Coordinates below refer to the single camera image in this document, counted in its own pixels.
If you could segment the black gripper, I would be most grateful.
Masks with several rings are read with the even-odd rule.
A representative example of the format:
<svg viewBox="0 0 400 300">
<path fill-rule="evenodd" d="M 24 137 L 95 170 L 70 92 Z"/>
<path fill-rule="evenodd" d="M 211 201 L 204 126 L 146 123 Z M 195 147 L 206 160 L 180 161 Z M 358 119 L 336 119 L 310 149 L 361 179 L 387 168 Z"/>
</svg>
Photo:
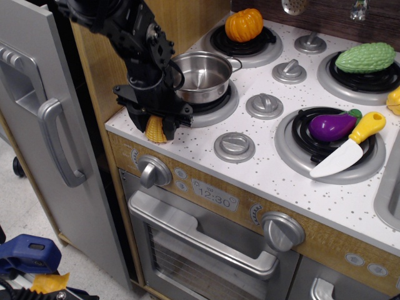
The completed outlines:
<svg viewBox="0 0 400 300">
<path fill-rule="evenodd" d="M 146 129 L 151 116 L 161 117 L 162 131 L 167 140 L 173 140 L 180 125 L 190 126 L 193 110 L 176 94 L 174 76 L 166 73 L 153 86 L 140 82 L 114 86 L 117 103 L 127 108 L 137 129 Z"/>
</svg>

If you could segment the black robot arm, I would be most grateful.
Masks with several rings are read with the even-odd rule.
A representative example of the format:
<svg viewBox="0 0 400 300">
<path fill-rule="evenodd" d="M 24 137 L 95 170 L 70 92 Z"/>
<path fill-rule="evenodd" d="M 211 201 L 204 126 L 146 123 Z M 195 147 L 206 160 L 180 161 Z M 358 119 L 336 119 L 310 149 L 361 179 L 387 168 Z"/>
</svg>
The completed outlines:
<svg viewBox="0 0 400 300">
<path fill-rule="evenodd" d="M 117 102 L 127 108 L 134 125 L 144 132 L 151 117 L 161 119 L 170 141 L 176 129 L 190 126 L 193 109 L 177 95 L 185 77 L 171 59 L 174 43 L 155 21 L 144 1 L 57 1 L 72 22 L 109 39 L 127 69 L 127 85 L 114 86 Z"/>
</svg>

